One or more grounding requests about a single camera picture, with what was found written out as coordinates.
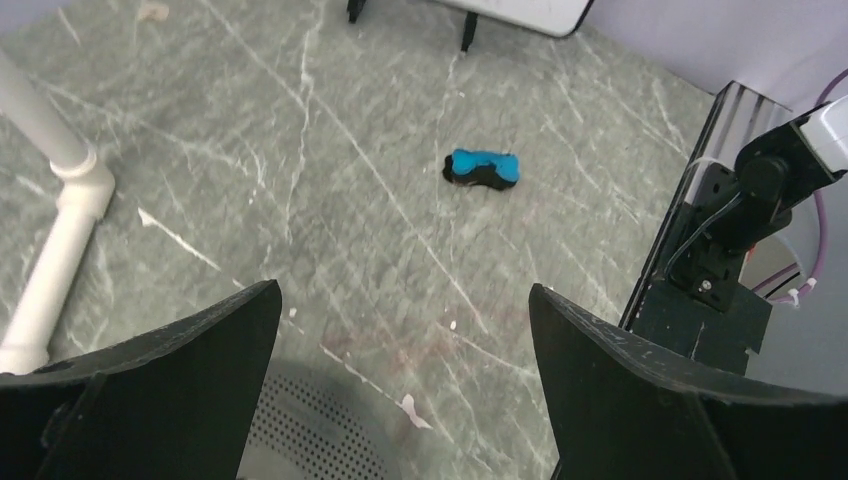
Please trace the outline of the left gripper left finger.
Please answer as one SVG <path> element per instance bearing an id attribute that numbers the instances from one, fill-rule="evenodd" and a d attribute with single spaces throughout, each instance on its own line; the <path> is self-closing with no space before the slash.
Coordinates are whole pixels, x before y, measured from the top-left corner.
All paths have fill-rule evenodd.
<path id="1" fill-rule="evenodd" d="M 1 377 L 5 479 L 233 479 L 282 310 L 265 280 L 163 327 Z"/>

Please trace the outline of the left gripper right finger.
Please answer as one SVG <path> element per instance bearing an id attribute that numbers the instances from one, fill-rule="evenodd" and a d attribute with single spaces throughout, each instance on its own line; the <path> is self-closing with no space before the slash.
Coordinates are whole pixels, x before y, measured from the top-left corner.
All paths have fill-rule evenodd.
<path id="1" fill-rule="evenodd" d="M 843 479 L 845 397 L 718 370 L 535 284 L 557 479 Z"/>

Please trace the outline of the black framed whiteboard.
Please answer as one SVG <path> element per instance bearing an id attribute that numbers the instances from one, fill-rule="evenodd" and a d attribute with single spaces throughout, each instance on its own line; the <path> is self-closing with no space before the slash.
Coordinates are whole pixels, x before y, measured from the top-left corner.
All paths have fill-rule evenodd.
<path id="1" fill-rule="evenodd" d="M 591 0 L 438 0 L 438 3 L 555 38 L 577 30 L 592 5 Z"/>

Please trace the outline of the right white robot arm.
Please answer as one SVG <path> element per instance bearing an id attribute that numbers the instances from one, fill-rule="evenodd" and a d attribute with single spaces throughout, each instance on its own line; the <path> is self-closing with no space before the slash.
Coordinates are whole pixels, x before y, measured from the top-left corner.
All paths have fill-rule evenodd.
<path id="1" fill-rule="evenodd" d="M 704 179 L 710 199 L 697 206 L 663 270 L 687 295 L 726 311 L 747 253 L 785 228 L 793 208 L 847 172 L 847 99 L 841 97 L 745 145 L 730 182 Z"/>

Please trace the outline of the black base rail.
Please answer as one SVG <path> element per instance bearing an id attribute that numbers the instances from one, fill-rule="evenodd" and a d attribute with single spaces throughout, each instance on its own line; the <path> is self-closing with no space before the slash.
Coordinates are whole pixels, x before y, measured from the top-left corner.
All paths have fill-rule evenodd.
<path id="1" fill-rule="evenodd" d="M 709 367 L 745 373 L 761 348 L 771 306 L 741 285 L 745 254 L 727 251 L 697 229 L 737 193 L 738 152 L 790 117 L 738 82 L 716 95 L 621 328 Z"/>

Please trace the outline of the blue whiteboard eraser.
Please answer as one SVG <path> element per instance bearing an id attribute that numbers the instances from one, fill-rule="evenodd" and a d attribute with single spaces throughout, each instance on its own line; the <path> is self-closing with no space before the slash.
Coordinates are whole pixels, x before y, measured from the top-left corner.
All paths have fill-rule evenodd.
<path id="1" fill-rule="evenodd" d="M 455 149 L 444 158 L 442 177 L 455 185 L 505 191 L 520 180 L 519 160 L 512 153 Z"/>

